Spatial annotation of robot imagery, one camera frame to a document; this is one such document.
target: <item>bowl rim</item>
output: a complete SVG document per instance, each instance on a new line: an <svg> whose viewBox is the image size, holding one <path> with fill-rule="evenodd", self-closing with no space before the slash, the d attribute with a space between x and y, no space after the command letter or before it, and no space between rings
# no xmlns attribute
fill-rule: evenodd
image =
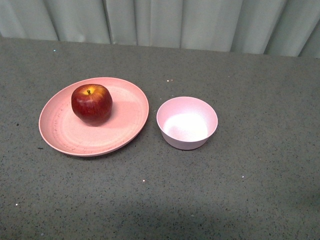
<svg viewBox="0 0 320 240"><path fill-rule="evenodd" d="M160 112L160 110L164 107L164 105L167 105L169 102L177 100L177 99L181 99L181 98L184 98L184 99L189 98L189 99L194 99L194 100L203 102L204 104L209 106L209 108L212 110L212 112L214 113L215 119L216 119L216 125L214 126L213 130L208 133L207 137L205 137L203 139L200 139L200 140L196 140L196 141L183 141L183 140L176 139L176 138L172 137L171 135L167 134L164 131L164 129L160 126L160 124L159 124L159 112ZM177 96L177 97L170 98L167 101L165 101L163 104L161 104L161 106L159 107L159 109L158 109L158 111L156 113L156 122L157 122L158 127L160 128L161 132L164 133L165 135L167 135L168 137L170 137L170 138L172 138L172 139L174 139L176 141L182 142L182 143L197 143L197 142L201 142L203 140L207 140L209 137L211 137L215 133L215 131L218 128L218 115L217 115L216 111L214 110L214 108L210 104L208 104L207 102L205 102L205 101L203 101L203 100L201 100L201 99L199 99L197 97L193 97L193 96Z"/></svg>

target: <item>white curtain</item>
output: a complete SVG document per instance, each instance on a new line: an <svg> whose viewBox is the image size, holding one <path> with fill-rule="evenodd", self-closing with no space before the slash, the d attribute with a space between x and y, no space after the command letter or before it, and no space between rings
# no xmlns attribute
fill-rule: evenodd
<svg viewBox="0 0 320 240"><path fill-rule="evenodd" d="M320 0L0 0L0 34L320 58Z"/></svg>

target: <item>plate rim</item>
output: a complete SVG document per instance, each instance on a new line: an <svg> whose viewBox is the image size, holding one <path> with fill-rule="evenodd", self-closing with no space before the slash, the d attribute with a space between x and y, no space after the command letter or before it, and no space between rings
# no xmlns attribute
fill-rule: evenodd
<svg viewBox="0 0 320 240"><path fill-rule="evenodd" d="M132 86L134 86L135 88L137 88L141 93L142 95L144 96L144 99L145 99L145 102L146 102L146 105L145 105L145 110L146 110L146 115L144 116L143 118L143 121L141 121L141 127L139 128L138 131L136 131L132 137L127 140L127 141L124 141L122 144L120 144L119 146L115 147L115 148L112 148L112 149L109 149L107 151L101 151L101 152L96 152L96 153L73 153L73 152L69 152L69 151L65 151L65 150L62 150L62 149L59 149L58 147L55 147L53 146L44 136L43 134L43 131L42 131L42 128L41 128L41 119L42 119L42 115L46 109L46 107L50 104L51 101L53 101L56 96L58 94L60 94L61 92L65 91L67 88L70 88L72 87L73 85L78 85L82 82L88 82L88 81L94 81L95 79L113 79L113 80L117 80L117 81L123 81L123 82L126 82L127 84L130 84ZM121 79L121 78L117 78L117 77L109 77L109 76L101 76L101 77L92 77L92 78L88 78L88 79L83 79L83 80L80 80L80 81L77 81L77 82L74 82L66 87L64 87L63 89L59 90L56 94L54 94L47 102L46 104L44 105L44 107L42 108L41 110L41 113L40 113L40 116L39 116L39 120L38 120L38 128L39 128L39 131L40 131L40 135L42 137L42 139L50 146L52 147L53 149L61 152L61 153L64 153L64 154L67 154L67 155L71 155L71 156L77 156L77 157L95 157L95 156L101 156L101 155L105 155L105 154L109 154L111 152L114 152L122 147L124 147L125 145L127 145L128 143L130 143L140 132L141 130L143 129L143 127L146 125L146 122L148 120L148 117L149 117L149 111L150 111L150 106L149 106L149 101L148 101L148 98L145 94L144 91L142 91L142 89L140 87L138 87L137 85L135 85L134 83L128 81L128 80L125 80L125 79Z"/></svg>

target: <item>curtain fold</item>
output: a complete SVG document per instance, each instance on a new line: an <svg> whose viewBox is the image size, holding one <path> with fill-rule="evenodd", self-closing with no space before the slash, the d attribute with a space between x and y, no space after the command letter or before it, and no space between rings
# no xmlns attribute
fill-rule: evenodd
<svg viewBox="0 0 320 240"><path fill-rule="evenodd" d="M0 34L320 58L320 0L0 0Z"/></svg>

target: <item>speckled gray surface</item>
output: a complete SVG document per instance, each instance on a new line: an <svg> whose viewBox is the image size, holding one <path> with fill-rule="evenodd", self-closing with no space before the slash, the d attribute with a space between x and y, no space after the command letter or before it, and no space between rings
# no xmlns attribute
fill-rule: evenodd
<svg viewBox="0 0 320 240"><path fill-rule="evenodd" d="M139 86L148 120L110 154L60 153L41 110L94 77ZM0 87L2 240L320 239L319 59L0 38ZM157 126L178 96L219 118L192 151Z"/></svg>

